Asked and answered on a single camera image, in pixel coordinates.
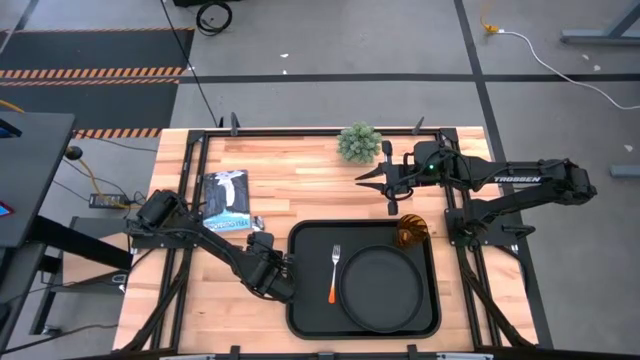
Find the power strip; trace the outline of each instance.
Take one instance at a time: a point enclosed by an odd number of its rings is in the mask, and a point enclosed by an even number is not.
[[[122,194],[103,194],[104,197],[93,193],[89,196],[89,207],[91,209],[117,209],[122,210],[129,206],[127,197]]]

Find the white cable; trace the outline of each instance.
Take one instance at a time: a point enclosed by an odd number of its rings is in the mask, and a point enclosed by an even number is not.
[[[531,41],[529,41],[529,39],[527,39],[526,36],[522,35],[522,34],[518,34],[517,32],[513,32],[513,31],[504,31],[502,29],[500,29],[498,32],[494,33],[496,35],[513,35],[513,36],[517,36],[521,39],[523,39],[524,41],[527,42],[527,44],[529,45],[529,50],[531,50],[531,54],[533,54],[533,57],[536,58],[536,61],[546,67],[547,69],[553,71],[556,75],[560,76],[561,78],[567,80],[568,82],[575,84],[575,85],[579,85],[579,86],[584,86],[586,88],[589,88],[591,90],[595,90],[597,92],[599,92],[602,96],[604,96],[605,98],[607,98],[607,100],[609,100],[613,106],[617,107],[620,110],[634,110],[634,109],[640,109],[640,105],[636,105],[636,106],[621,106],[620,104],[618,104],[617,102],[615,102],[615,100],[613,100],[609,95],[607,95],[607,93],[605,93],[604,91],[598,89],[597,87],[593,86],[593,85],[589,85],[589,84],[585,84],[583,82],[579,82],[579,81],[574,81],[571,80],[570,78],[564,76],[563,74],[561,74],[558,70],[552,68],[551,66],[547,65],[544,61],[540,60],[540,58],[538,57],[538,55],[536,54],[535,50],[533,50],[533,45],[531,45]]]

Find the yellow cable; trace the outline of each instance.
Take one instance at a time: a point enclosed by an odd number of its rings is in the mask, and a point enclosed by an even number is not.
[[[93,175],[93,171],[91,171],[91,169],[89,168],[89,165],[87,165],[86,162],[84,162],[84,160],[82,159],[78,159],[78,162],[80,163],[80,165],[82,165],[82,167],[85,168],[85,170],[87,170],[87,173],[89,173],[89,178],[91,179],[91,184],[93,185],[93,188],[95,189],[95,191],[98,193],[98,197],[100,199],[102,199],[105,202],[111,203],[113,206],[118,207],[120,209],[137,209],[140,208],[141,206],[125,206],[122,204],[118,204],[115,201],[112,201],[111,199],[107,198],[102,191],[100,191],[100,188],[98,187],[98,183],[96,182],[96,177],[95,175]]]
[[[8,101],[0,100],[0,105],[3,105],[3,106],[8,107],[9,109],[11,109],[13,111],[17,111],[19,113],[23,113],[24,114],[24,110],[20,109],[19,107],[17,107],[16,105],[13,105],[12,103],[10,103]]]
[[[484,18],[489,13],[491,6],[493,6],[493,0],[489,0],[482,5],[482,10],[480,11],[480,24],[482,24],[482,27],[486,32],[488,32],[489,34],[495,34],[500,30],[500,27],[496,25],[487,24],[484,21]]]
[[[14,104],[12,104],[12,103],[10,103],[8,101],[0,100],[0,105],[6,106],[11,110],[14,110],[14,111],[17,111],[19,113],[23,113],[24,114],[24,110],[22,110],[18,106],[14,105]],[[84,162],[84,160],[82,160],[82,159],[78,159],[78,161],[80,162],[80,165],[82,165],[85,168],[85,170],[87,170],[87,172],[89,173],[89,178],[91,178],[91,184],[93,184],[93,188],[98,193],[98,197],[100,199],[102,199],[105,202],[110,202],[113,206],[116,206],[116,207],[118,207],[120,209],[136,209],[136,208],[141,207],[141,206],[131,206],[131,205],[125,206],[125,205],[121,205],[121,204],[118,204],[118,203],[112,201],[111,199],[107,198],[106,196],[104,196],[104,194],[102,193],[102,191],[100,191],[100,188],[98,187],[98,183],[96,183],[96,177],[95,177],[95,175],[93,175],[93,171],[91,171],[91,169],[89,168],[89,165],[87,165],[87,163]]]

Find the black tray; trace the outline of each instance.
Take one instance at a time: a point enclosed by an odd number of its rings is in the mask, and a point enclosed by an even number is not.
[[[397,224],[397,220],[308,220],[291,229],[288,253],[294,255],[296,294],[287,305],[286,316],[296,336],[307,340],[426,338],[438,330],[440,303],[430,241],[405,250],[422,275],[425,294],[420,311],[402,329],[387,334],[365,330],[348,317],[340,299],[328,303],[333,245],[341,246],[340,274],[356,251],[370,245],[393,245]]]

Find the hazard tape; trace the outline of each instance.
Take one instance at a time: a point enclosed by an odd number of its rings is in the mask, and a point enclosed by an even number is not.
[[[73,85],[122,85],[122,84],[179,84],[176,79],[114,79],[114,80],[70,80],[70,81],[7,81],[0,86],[73,86]]]
[[[193,31],[195,30],[195,28],[193,27],[179,27],[179,28],[175,28],[176,31],[178,30],[186,30],[186,31]],[[64,33],[64,32],[124,32],[124,31],[171,31],[170,27],[154,27],[154,28],[137,28],[137,29],[128,29],[128,28],[123,28],[123,29],[28,29],[28,30],[17,30],[15,31],[15,33],[20,34],[20,33],[51,33],[51,32],[58,32],[58,33]]]
[[[182,67],[140,67],[104,69],[44,69],[0,70],[0,79],[70,79],[137,76],[176,76],[184,72]]]
[[[74,139],[114,139],[114,138],[156,138],[162,133],[160,128],[135,129],[81,129],[73,131]]]

